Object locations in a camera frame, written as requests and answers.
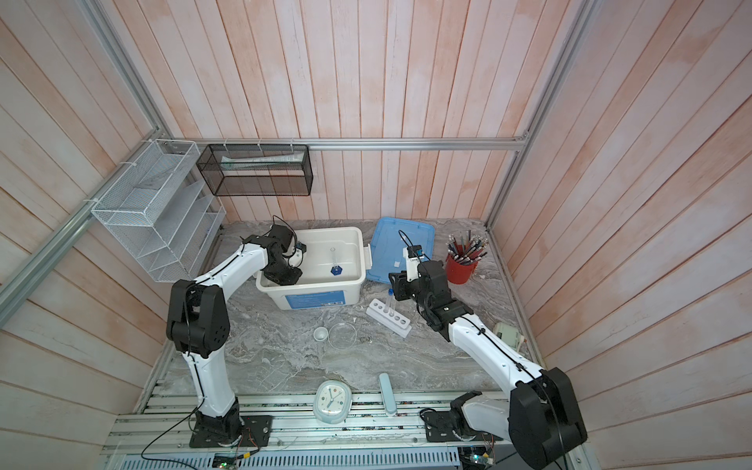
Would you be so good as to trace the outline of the clear petri dish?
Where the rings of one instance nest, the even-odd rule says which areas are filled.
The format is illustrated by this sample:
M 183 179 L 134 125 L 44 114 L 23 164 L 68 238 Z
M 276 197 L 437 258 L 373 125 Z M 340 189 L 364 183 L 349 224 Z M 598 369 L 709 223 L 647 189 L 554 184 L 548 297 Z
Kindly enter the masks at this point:
M 358 340 L 358 331 L 350 323 L 340 322 L 328 330 L 328 343 L 337 351 L 352 348 Z

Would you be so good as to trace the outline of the blue-based graduated cylinder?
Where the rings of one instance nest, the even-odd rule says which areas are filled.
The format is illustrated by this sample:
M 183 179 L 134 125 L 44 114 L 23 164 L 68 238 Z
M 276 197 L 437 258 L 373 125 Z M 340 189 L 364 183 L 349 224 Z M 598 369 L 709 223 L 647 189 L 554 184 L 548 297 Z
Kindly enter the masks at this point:
M 339 264 L 337 249 L 335 247 L 332 247 L 330 249 L 330 253 L 331 253 L 331 257 L 332 257 L 332 268 L 331 268 L 330 272 L 334 276 L 339 276 L 339 275 L 342 274 L 343 268 Z

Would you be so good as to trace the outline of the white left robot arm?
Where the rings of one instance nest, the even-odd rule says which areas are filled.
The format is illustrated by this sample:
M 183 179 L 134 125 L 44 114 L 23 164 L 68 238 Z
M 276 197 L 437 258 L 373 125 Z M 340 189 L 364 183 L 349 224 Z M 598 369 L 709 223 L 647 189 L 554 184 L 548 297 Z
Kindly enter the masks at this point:
M 178 280 L 170 291 L 166 338 L 187 363 L 197 394 L 196 430 L 222 447 L 241 440 L 239 399 L 232 391 L 225 363 L 230 333 L 227 300 L 251 277 L 261 273 L 282 286 L 302 276 L 291 258 L 306 249 L 286 223 L 274 223 L 262 235 L 250 235 L 211 271 Z

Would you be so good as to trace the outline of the white plastic storage bin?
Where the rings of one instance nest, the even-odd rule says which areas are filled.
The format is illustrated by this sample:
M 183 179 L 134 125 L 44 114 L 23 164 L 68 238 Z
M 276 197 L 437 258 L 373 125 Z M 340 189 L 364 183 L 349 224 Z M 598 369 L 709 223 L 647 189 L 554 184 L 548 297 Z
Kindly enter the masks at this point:
M 284 311 L 357 304 L 366 272 L 372 266 L 370 246 L 363 242 L 362 231 L 354 226 L 307 229 L 300 230 L 298 238 L 307 245 L 299 281 L 280 286 L 261 275 L 256 280 L 258 291 Z M 337 249 L 343 268 L 339 276 L 330 272 L 332 247 Z

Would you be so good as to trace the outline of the blue plastic bin lid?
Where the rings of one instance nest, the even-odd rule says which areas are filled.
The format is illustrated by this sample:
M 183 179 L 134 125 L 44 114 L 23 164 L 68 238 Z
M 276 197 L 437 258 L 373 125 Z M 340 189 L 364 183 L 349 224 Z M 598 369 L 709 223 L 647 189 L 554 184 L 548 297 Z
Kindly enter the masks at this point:
M 407 244 L 401 238 L 405 233 L 413 245 L 420 245 L 429 258 L 433 256 L 436 230 L 428 223 L 382 217 L 370 241 L 372 266 L 366 272 L 368 280 L 389 284 L 389 274 L 406 270 L 403 250 Z

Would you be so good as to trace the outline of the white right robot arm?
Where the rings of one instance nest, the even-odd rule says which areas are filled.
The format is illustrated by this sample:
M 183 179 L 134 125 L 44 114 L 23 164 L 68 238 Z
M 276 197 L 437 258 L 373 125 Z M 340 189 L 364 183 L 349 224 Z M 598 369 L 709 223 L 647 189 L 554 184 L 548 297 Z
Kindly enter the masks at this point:
M 470 439 L 485 433 L 507 440 L 533 469 L 545 468 L 588 439 L 568 375 L 527 360 L 497 337 L 454 297 L 441 262 L 413 262 L 389 278 L 395 299 L 415 301 L 428 326 L 469 354 L 506 395 L 498 401 L 471 391 L 454 399 L 441 418 L 452 434 Z

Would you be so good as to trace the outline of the small white cup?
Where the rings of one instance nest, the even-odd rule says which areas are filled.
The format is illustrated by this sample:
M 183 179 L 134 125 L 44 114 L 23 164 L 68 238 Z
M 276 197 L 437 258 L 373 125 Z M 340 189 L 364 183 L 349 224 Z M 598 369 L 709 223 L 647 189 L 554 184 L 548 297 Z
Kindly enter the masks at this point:
M 313 339 L 315 342 L 325 342 L 328 340 L 329 330 L 326 327 L 317 327 L 313 330 Z

